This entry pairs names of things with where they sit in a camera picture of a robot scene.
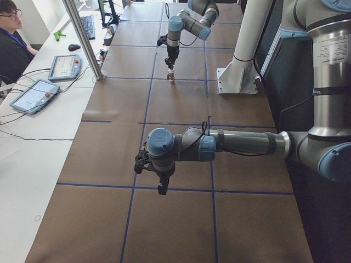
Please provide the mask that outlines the green hand tool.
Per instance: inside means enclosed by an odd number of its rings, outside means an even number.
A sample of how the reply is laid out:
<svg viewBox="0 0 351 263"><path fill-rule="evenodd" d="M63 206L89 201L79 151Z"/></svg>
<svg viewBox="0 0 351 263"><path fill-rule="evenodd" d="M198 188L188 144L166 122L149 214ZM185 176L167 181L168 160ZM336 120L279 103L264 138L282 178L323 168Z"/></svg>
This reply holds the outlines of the green hand tool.
<svg viewBox="0 0 351 263"><path fill-rule="evenodd" d="M54 32L53 35L57 42L60 41L61 37L66 37L66 34L62 33L60 30L57 30L56 32Z"/></svg>

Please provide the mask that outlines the black monitor stand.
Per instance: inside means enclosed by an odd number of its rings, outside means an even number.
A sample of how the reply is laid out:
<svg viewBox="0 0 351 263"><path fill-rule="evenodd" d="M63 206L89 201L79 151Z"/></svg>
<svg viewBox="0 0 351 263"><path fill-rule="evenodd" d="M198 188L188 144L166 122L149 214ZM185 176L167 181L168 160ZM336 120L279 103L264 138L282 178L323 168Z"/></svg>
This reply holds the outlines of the black monitor stand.
<svg viewBox="0 0 351 263"><path fill-rule="evenodd" d="M120 16L115 11L113 0L98 0L98 4L102 28L107 28L111 25L118 25L120 22Z"/></svg>

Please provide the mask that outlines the black keyboard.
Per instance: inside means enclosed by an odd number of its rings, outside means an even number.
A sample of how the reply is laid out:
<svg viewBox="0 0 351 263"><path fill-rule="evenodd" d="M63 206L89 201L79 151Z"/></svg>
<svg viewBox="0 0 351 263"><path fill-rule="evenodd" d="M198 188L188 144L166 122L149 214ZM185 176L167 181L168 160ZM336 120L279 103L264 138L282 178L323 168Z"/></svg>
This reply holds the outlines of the black keyboard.
<svg viewBox="0 0 351 263"><path fill-rule="evenodd" d="M95 39L94 16L87 15L80 17L83 29L89 40Z"/></svg>

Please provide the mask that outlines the teach pendant tablet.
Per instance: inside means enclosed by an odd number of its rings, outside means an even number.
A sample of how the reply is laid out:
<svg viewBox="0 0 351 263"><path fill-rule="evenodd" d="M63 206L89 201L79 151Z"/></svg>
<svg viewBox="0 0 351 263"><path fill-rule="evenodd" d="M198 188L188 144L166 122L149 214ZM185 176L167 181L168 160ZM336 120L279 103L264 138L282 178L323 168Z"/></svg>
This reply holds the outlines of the teach pendant tablet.
<svg viewBox="0 0 351 263"><path fill-rule="evenodd" d="M75 79L81 70L81 57L79 55L57 55L54 57L48 80L62 82Z"/></svg>
<svg viewBox="0 0 351 263"><path fill-rule="evenodd" d="M60 86L44 79L36 80L10 106L28 115L34 115L49 104L60 91Z"/></svg>

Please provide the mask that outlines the near teach pendant tablet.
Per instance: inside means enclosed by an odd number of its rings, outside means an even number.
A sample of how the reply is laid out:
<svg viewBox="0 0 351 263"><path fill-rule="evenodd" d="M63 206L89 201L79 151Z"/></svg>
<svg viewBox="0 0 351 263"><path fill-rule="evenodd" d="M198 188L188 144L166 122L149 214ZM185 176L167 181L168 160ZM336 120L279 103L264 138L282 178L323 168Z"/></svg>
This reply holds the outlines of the near teach pendant tablet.
<svg viewBox="0 0 351 263"><path fill-rule="evenodd" d="M60 91L60 86L44 79L36 80L10 106L28 115L34 115L49 104Z"/></svg>

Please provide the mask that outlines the far teach pendant tablet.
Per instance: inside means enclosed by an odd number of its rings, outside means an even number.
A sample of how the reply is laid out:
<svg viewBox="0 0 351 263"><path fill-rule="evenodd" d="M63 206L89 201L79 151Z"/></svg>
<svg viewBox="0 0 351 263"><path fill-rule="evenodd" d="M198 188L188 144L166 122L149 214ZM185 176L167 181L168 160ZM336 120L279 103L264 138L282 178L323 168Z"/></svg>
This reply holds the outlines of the far teach pendant tablet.
<svg viewBox="0 0 351 263"><path fill-rule="evenodd" d="M81 57L79 55L57 55L54 57L48 80L62 82L75 79L81 70Z"/></svg>

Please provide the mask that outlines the brown paper table mat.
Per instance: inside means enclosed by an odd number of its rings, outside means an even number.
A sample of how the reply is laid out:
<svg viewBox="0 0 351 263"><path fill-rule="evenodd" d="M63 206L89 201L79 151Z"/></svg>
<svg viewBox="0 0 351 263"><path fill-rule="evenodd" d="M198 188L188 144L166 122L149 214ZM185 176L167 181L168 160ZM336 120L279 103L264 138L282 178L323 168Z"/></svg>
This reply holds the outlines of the brown paper table mat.
<svg viewBox="0 0 351 263"><path fill-rule="evenodd" d="M208 41L186 31L179 79L217 79L242 12L221 4ZM166 78L162 3L131 3L103 66L106 77ZM311 262L285 162L227 152L180 162L168 193L134 173L147 134L211 128L274 132L264 89L220 94L217 82L102 79L95 84L27 262Z"/></svg>

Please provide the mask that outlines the black computer mouse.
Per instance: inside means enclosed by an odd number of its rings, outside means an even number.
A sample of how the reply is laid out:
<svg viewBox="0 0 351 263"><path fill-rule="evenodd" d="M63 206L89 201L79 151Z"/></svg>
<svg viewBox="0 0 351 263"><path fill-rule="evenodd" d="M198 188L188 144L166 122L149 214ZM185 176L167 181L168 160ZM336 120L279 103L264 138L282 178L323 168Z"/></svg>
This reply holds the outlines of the black computer mouse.
<svg viewBox="0 0 351 263"><path fill-rule="evenodd" d="M79 44L70 44L69 46L68 46L68 50L70 51L70 52L73 52L73 51L75 51L75 50L77 50L77 49L80 49L81 48L81 46L79 45Z"/></svg>

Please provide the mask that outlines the aluminium frame profile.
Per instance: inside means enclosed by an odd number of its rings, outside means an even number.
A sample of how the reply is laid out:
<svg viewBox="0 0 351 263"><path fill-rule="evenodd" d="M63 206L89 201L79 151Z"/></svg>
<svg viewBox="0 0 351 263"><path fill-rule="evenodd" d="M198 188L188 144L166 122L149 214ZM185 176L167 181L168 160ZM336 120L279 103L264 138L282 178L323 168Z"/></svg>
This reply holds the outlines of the aluminium frame profile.
<svg viewBox="0 0 351 263"><path fill-rule="evenodd" d="M86 58L89 62L89 65L94 73L94 77L97 81L103 78L103 74L101 72L100 66L97 62L95 53L91 47L90 41L85 33L83 28L81 18L79 16L79 12L76 9L76 6L73 0L63 0L64 7L72 21L73 27L77 34L77 37L82 44L83 51L86 55Z"/></svg>

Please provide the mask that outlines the person in black shirt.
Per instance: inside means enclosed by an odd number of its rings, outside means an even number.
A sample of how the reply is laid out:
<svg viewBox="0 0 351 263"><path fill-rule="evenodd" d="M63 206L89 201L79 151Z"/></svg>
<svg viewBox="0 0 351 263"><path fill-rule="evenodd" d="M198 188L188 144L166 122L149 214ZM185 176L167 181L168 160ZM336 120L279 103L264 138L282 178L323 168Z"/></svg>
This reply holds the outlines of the person in black shirt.
<svg viewBox="0 0 351 263"><path fill-rule="evenodd" d="M19 35L20 17L13 1L1 1L1 80L5 84L16 82L38 53Z"/></svg>

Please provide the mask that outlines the white mounting post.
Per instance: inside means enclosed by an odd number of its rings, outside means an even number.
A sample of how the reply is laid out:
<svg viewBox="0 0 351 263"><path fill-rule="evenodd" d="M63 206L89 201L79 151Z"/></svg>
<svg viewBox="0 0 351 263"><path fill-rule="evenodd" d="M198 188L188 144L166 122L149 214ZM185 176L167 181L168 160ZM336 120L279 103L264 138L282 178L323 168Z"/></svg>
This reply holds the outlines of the white mounting post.
<svg viewBox="0 0 351 263"><path fill-rule="evenodd" d="M217 69L221 94L257 94L255 53L273 1L247 1L232 61Z"/></svg>

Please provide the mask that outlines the blue tape strip crosswise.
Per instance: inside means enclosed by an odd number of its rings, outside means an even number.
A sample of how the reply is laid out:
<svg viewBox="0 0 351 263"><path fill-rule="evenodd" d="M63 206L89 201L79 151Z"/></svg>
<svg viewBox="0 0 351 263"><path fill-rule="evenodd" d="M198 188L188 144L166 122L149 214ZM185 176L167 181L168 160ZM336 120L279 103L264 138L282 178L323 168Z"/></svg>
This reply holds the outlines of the blue tape strip crosswise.
<svg viewBox="0 0 351 263"><path fill-rule="evenodd" d="M167 81L166 78L133 78L133 77L105 77L104 79L128 79L128 80L164 80ZM179 79L176 78L174 81L202 81L202 82L217 82L217 79Z"/></svg>

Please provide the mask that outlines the chrome threaded PPR valve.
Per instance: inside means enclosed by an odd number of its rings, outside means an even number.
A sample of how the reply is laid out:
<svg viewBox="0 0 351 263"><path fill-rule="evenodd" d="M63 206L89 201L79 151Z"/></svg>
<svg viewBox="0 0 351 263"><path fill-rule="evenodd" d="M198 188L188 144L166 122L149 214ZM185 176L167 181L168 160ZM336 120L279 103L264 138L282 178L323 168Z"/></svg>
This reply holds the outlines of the chrome threaded PPR valve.
<svg viewBox="0 0 351 263"><path fill-rule="evenodd" d="M167 73L167 79L171 84L174 84L174 70L169 69Z"/></svg>

